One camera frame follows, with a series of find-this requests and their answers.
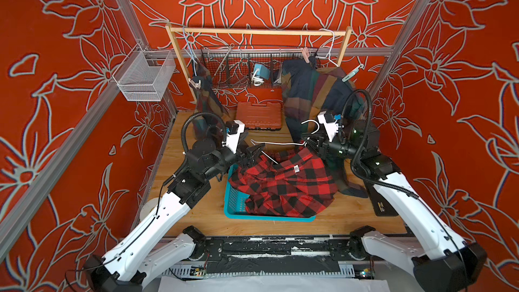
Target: plaid fabric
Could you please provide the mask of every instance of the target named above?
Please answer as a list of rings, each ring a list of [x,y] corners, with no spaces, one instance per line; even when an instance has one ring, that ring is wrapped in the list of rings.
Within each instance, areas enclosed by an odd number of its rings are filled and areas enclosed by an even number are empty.
[[[333,202],[337,186],[308,148],[282,151],[273,159],[279,164],[262,155],[256,166],[239,167],[229,179],[232,187],[250,194],[245,201],[248,213],[308,218]]]
[[[197,98],[195,113],[210,111],[220,117],[223,117],[224,115],[229,116],[229,112],[213,92],[213,77],[211,76],[209,70],[201,63],[198,63],[196,71],[197,75],[192,77],[192,80],[196,83],[201,81],[202,86],[200,89],[196,89],[190,84]],[[221,126],[215,118],[208,116],[198,117],[192,121],[192,124],[195,133],[195,139],[201,140],[203,138],[213,136],[216,139],[216,142],[222,141],[223,136],[222,133],[219,132],[219,128]]]
[[[302,59],[283,62],[281,84],[285,120],[294,142],[301,140],[301,133],[315,129],[313,122],[301,125],[302,121],[316,120],[321,111],[342,112],[348,96],[355,90],[353,83],[343,82],[342,68],[319,68],[315,70]],[[346,116],[357,119],[364,100],[356,95],[346,108]]]

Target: red wall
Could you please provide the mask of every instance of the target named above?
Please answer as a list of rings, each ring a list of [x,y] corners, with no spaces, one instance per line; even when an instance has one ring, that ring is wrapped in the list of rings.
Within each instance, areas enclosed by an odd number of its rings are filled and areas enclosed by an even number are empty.
[[[415,0],[130,0],[153,48],[170,48],[164,26],[282,28],[344,30],[352,25],[354,34],[350,47],[390,47],[404,23]],[[181,45],[182,34],[177,34]],[[202,45],[284,44],[318,47],[329,37],[271,37],[194,34],[189,37],[197,48]],[[342,67],[348,72],[360,63],[366,64],[355,78],[356,85],[366,88],[384,61],[383,57],[353,57]],[[179,108],[194,109],[185,78],[175,75],[170,89]],[[220,100],[228,107],[237,101],[281,100],[275,89],[241,88],[219,89]]]
[[[134,46],[114,0],[3,0],[0,219]],[[117,96],[0,264],[0,289],[63,290],[64,271],[125,237],[171,114]],[[87,288],[84,276],[69,280]]]
[[[170,120],[164,101],[136,105],[118,94],[0,265],[0,288],[62,289],[65,270],[124,238]],[[84,273],[68,280],[88,288]]]
[[[519,290],[519,0],[432,0],[375,100],[381,150]]]

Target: wooden clothes rack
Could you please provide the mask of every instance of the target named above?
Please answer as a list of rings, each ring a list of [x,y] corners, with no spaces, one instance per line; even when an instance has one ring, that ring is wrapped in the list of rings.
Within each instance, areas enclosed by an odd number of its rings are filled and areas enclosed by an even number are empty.
[[[327,30],[285,30],[285,29],[235,29],[235,28],[206,28],[206,27],[172,27],[170,23],[167,23],[165,26],[166,31],[168,32],[169,39],[171,40],[171,44],[173,45],[173,49],[177,54],[178,63],[180,64],[180,68],[184,72],[184,76],[186,78],[189,90],[193,98],[196,100],[195,92],[189,86],[189,79],[191,78],[191,74],[189,70],[187,70],[187,65],[185,59],[182,57],[182,51],[180,46],[178,45],[177,37],[175,36],[175,32],[181,33],[215,33],[215,34],[254,34],[254,35],[297,35],[297,36],[332,36],[330,31]],[[343,36],[341,48],[339,50],[339,55],[337,56],[337,64],[340,66],[342,59],[344,58],[344,52],[348,46],[348,42],[350,40],[351,32],[353,29],[351,26],[348,26],[345,31],[333,31],[333,36]]]

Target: wire mesh basket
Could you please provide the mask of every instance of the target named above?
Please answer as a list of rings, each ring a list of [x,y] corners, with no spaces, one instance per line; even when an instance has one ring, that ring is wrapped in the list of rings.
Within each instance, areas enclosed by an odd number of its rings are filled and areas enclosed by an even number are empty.
[[[175,70],[175,53],[170,51],[162,66],[150,66],[139,52],[117,85],[128,101],[161,101]]]
[[[318,48],[309,48],[310,62],[315,68],[321,67],[317,56]],[[252,87],[251,74],[255,64],[262,64],[270,71],[269,79],[262,87],[281,87],[276,80],[284,61],[302,59],[298,48],[282,49],[240,49],[239,46],[230,49],[201,49],[201,61],[213,75],[214,88],[245,88]]]

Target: wooden platform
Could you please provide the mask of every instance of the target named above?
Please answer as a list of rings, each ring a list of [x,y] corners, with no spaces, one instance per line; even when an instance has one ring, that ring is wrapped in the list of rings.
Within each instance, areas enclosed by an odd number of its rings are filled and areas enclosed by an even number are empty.
[[[168,145],[160,163],[157,176],[149,193],[149,198],[158,197],[159,189],[184,159],[180,142],[180,129],[191,112],[178,113],[177,120],[171,131]],[[187,131],[189,147],[194,143],[192,129]],[[291,142],[287,126],[283,123],[281,131],[250,131],[247,141]],[[269,145],[272,148],[283,149],[281,146]],[[362,184],[362,181],[348,173],[348,179]],[[234,220],[224,214],[224,195],[227,176],[221,182],[211,180],[211,190],[185,217],[176,223],[168,236],[176,236],[189,225],[194,225],[207,236],[216,235],[294,235],[294,234],[349,234],[350,231],[370,225],[382,233],[405,233],[400,217],[377,217],[373,206],[367,198],[354,198],[340,193],[335,194],[335,200],[325,211],[317,215],[310,223],[294,223],[282,221]]]

